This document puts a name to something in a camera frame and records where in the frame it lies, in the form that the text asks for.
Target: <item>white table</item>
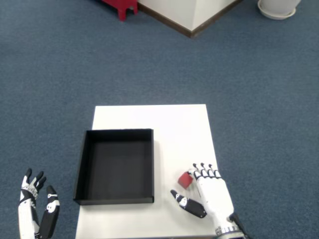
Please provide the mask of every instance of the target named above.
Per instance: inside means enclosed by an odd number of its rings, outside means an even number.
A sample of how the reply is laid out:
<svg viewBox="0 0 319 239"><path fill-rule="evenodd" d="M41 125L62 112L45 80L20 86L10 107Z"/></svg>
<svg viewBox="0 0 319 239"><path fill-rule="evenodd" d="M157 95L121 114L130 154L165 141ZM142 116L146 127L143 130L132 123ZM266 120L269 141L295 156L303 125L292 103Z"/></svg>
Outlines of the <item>white table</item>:
<svg viewBox="0 0 319 239"><path fill-rule="evenodd" d="M194 162L216 158L206 105L96 106L92 129L154 129L155 202L81 206L76 239L117 239L214 235L208 217L178 206L171 189L199 200L196 187L177 183Z"/></svg>

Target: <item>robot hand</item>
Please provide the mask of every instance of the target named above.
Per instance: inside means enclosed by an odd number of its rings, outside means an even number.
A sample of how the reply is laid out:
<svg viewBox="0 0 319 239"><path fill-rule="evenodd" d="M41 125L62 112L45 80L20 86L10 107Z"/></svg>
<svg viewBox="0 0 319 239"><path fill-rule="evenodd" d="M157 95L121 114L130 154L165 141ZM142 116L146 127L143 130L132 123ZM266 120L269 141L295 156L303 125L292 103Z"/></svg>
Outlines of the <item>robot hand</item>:
<svg viewBox="0 0 319 239"><path fill-rule="evenodd" d="M53 235L59 214L60 203L52 186L47 187L48 204L39 225L36 213L36 199L39 190L46 180L40 172L29 183L32 170L28 169L21 185L20 203L18 207L19 231L21 239L48 239Z"/></svg>
<svg viewBox="0 0 319 239"><path fill-rule="evenodd" d="M248 239L243 226L234 213L226 183L218 170L211 168L211 164L193 164L196 170L188 173L197 182L197 188L202 204L171 190L179 206L189 213L204 218L208 215L214 224L218 239Z"/></svg>

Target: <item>black tray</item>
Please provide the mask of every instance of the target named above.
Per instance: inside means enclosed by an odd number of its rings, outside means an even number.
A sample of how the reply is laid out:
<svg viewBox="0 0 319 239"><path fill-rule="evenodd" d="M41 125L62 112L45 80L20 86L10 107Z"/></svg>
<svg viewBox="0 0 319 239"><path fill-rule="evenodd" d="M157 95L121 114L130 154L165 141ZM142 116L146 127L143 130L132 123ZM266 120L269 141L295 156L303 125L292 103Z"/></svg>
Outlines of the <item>black tray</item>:
<svg viewBox="0 0 319 239"><path fill-rule="evenodd" d="M80 205L154 202L152 129L86 131L74 190Z"/></svg>

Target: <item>red stool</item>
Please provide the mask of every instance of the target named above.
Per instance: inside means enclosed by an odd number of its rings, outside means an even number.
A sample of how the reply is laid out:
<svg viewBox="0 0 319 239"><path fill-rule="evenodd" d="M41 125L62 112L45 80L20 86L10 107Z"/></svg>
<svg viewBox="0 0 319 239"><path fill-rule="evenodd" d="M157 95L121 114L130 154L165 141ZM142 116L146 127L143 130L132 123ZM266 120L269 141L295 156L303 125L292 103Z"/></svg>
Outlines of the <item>red stool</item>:
<svg viewBox="0 0 319 239"><path fill-rule="evenodd" d="M133 7L134 14L138 13L138 0L102 0L118 10L120 21L126 18L126 9Z"/></svg>

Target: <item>white flower pot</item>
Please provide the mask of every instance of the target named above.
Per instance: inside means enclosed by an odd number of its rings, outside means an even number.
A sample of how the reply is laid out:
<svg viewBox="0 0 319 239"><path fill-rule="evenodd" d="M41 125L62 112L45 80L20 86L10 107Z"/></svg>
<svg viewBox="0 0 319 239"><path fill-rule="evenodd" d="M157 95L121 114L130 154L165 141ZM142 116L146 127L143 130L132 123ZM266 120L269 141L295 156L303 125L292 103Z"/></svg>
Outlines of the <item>white flower pot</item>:
<svg viewBox="0 0 319 239"><path fill-rule="evenodd" d="M259 0L260 12L271 19L286 19L296 12L296 7L301 0Z"/></svg>

